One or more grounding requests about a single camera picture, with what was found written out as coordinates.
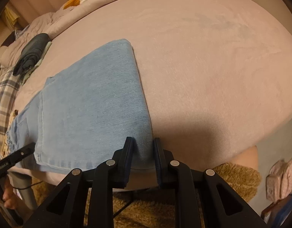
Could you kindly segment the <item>person left hand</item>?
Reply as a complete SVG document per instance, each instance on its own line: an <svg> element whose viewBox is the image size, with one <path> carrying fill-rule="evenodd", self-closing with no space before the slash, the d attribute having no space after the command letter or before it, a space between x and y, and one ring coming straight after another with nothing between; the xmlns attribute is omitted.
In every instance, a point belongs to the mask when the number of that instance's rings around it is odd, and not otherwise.
<svg viewBox="0 0 292 228"><path fill-rule="evenodd" d="M0 205L1 204L8 209L16 209L18 206L17 196L14 194L13 187L9 180L5 181L3 197L0 199Z"/></svg>

